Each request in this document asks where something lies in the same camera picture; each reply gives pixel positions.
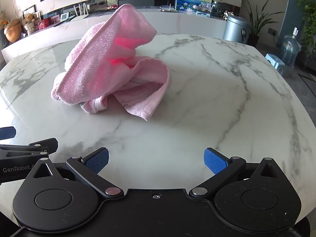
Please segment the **pink terry towel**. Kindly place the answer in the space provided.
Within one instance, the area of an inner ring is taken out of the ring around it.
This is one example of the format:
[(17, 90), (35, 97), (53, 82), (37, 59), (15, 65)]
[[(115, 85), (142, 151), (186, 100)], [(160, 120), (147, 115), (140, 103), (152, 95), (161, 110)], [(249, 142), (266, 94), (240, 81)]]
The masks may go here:
[(137, 47), (156, 34), (134, 6), (122, 5), (106, 22), (92, 26), (71, 50), (51, 97), (96, 114), (107, 108), (108, 96), (113, 95), (128, 113), (149, 120), (171, 83), (164, 62), (136, 54)]

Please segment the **brown round vase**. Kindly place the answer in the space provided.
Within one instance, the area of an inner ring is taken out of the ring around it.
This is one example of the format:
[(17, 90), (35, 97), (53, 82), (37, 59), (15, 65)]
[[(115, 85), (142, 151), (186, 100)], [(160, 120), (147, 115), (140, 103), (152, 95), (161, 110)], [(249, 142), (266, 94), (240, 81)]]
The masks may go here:
[(20, 39), (22, 32), (21, 21), (19, 19), (14, 19), (9, 22), (5, 29), (4, 34), (7, 40), (11, 43), (15, 43), (17, 40)]

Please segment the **teddy bear toy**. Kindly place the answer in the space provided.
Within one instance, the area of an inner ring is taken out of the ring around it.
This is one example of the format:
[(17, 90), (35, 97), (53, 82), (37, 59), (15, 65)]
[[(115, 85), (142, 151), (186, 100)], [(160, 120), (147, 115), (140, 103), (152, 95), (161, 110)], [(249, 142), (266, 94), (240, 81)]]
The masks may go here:
[(27, 35), (30, 36), (38, 30), (38, 21), (32, 14), (28, 14), (25, 18), (26, 23), (24, 24), (24, 29), (27, 32)]

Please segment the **red gift box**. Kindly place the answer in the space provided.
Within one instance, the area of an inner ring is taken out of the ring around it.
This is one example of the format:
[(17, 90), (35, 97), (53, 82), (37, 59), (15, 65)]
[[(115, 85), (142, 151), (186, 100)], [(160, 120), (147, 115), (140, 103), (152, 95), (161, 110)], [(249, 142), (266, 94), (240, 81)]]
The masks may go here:
[(38, 29), (40, 31), (48, 28), (51, 25), (49, 18), (43, 19), (38, 22)]

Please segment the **light blue plastic stool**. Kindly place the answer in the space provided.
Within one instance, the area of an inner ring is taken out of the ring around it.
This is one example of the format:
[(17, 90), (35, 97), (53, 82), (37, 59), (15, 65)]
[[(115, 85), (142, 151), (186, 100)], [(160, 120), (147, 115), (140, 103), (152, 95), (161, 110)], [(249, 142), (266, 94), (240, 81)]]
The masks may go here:
[(284, 76), (285, 71), (286, 71), (286, 65), (280, 58), (278, 58), (274, 54), (269, 54), (269, 53), (265, 55), (265, 58), (270, 62), (270, 64), (274, 67), (274, 69), (276, 69), (276, 71), (280, 73), (281, 76)]

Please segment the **small white digital clock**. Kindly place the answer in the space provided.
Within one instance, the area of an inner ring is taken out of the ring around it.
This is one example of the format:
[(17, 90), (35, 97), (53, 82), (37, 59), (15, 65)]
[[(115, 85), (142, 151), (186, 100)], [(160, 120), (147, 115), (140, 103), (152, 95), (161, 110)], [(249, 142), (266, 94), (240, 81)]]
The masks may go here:
[(68, 12), (63, 13), (63, 14), (60, 15), (60, 22), (64, 22), (64, 21), (66, 21), (68, 18), (69, 18), (69, 13), (68, 13)]

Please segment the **white wifi router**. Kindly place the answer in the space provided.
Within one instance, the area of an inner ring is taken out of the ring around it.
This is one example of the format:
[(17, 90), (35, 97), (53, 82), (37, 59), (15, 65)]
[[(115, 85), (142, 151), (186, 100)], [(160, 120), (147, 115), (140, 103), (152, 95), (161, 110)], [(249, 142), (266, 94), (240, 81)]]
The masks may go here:
[(87, 18), (89, 16), (89, 11), (87, 9), (86, 3), (83, 3), (82, 5), (78, 4), (78, 6), (73, 6), (75, 17), (71, 19), (71, 22), (81, 20), (84, 18)]

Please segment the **blue water jug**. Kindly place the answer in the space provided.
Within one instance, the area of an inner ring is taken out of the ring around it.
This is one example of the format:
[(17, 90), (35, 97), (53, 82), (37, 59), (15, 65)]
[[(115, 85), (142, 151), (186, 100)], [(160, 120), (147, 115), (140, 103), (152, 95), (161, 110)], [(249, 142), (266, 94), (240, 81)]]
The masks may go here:
[(281, 60), (290, 68), (294, 68), (296, 57), (301, 51), (302, 46), (297, 41), (298, 28), (293, 29), (293, 33), (285, 35), (281, 46)]

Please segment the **silver metal trash bin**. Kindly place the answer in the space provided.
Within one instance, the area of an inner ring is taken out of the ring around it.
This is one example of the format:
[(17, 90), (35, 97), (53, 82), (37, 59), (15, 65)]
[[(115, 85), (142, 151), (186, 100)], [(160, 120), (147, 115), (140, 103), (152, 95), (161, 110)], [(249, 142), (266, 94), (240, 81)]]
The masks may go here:
[(245, 18), (228, 15), (223, 39), (227, 41), (247, 44), (251, 32), (251, 23)]

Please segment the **green potted plant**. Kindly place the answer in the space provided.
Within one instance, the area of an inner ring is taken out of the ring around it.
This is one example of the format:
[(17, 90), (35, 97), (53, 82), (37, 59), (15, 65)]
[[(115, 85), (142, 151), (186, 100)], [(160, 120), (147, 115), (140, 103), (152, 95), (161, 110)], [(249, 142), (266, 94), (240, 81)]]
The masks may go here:
[(241, 0), (241, 2), (242, 5), (246, 7), (248, 19), (251, 24), (251, 32), (249, 34), (247, 44), (256, 47), (262, 28), (265, 25), (277, 23), (277, 21), (275, 21), (272, 16), (282, 14), (284, 11), (266, 13), (265, 8), (267, 7), (269, 0), (265, 2), (260, 10), (258, 9), (258, 5), (256, 5), (256, 9), (254, 11), (252, 10), (249, 0)]

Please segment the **lotus painting with calligraphy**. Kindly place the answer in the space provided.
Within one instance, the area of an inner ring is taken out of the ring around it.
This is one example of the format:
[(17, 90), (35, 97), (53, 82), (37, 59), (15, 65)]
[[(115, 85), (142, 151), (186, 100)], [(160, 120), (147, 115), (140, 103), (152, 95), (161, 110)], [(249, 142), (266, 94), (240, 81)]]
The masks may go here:
[(212, 0), (176, 0), (175, 9), (186, 14), (210, 17), (212, 14)]

